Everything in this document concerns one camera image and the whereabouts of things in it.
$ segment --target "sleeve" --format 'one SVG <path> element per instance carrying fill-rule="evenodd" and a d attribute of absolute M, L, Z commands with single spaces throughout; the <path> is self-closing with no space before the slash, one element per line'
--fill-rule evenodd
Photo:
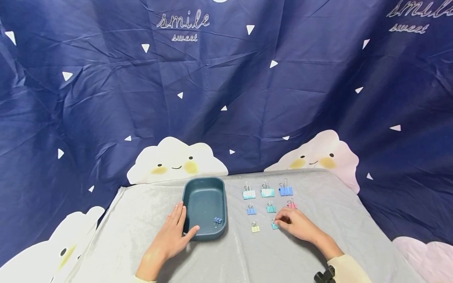
<path fill-rule="evenodd" d="M 368 274 L 350 255 L 342 255 L 327 262 L 335 268 L 336 283 L 372 283 Z"/>
<path fill-rule="evenodd" d="M 156 283 L 156 281 L 143 281 L 142 279 L 138 279 L 137 277 L 132 278 L 131 283 Z"/>

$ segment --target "pink binder clip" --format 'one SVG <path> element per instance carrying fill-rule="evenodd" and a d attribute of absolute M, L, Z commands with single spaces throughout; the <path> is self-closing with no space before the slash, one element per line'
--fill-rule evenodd
<path fill-rule="evenodd" d="M 296 203 L 294 202 L 294 199 L 293 199 L 293 198 L 290 199 L 289 201 L 287 201 L 287 203 L 288 203 L 287 207 L 297 209 L 297 205 L 296 205 Z"/>

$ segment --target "plastic tray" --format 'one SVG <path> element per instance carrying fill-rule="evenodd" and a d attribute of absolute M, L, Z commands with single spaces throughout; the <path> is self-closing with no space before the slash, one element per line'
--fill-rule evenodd
<path fill-rule="evenodd" d="M 220 238 L 227 225 L 227 197 L 222 179 L 196 178 L 184 187 L 183 202 L 187 208 L 183 232 L 199 225 L 200 230 L 192 241 L 211 241 Z M 214 226 L 214 218 L 221 218 L 221 224 Z"/>

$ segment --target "fabric backdrop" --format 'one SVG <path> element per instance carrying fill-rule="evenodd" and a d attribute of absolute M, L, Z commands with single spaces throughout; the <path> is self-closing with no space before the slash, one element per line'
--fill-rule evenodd
<path fill-rule="evenodd" d="M 453 1 L 4 0 L 0 29 L 0 276 L 60 270 L 119 186 L 323 167 L 452 282 Z"/>

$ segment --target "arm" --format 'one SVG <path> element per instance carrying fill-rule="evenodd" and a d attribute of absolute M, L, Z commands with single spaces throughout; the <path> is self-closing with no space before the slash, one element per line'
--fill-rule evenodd
<path fill-rule="evenodd" d="M 155 282 L 165 262 L 185 249 L 189 241 L 200 230 L 199 226 L 195 226 L 183 237 L 186 213 L 186 207 L 181 201 L 167 216 L 164 226 L 143 255 L 133 283 Z"/>
<path fill-rule="evenodd" d="M 371 283 L 360 265 L 337 245 L 335 240 L 319 229 L 297 209 L 283 208 L 275 223 L 293 236 L 315 245 L 324 255 L 327 264 L 335 268 L 336 283 Z"/>

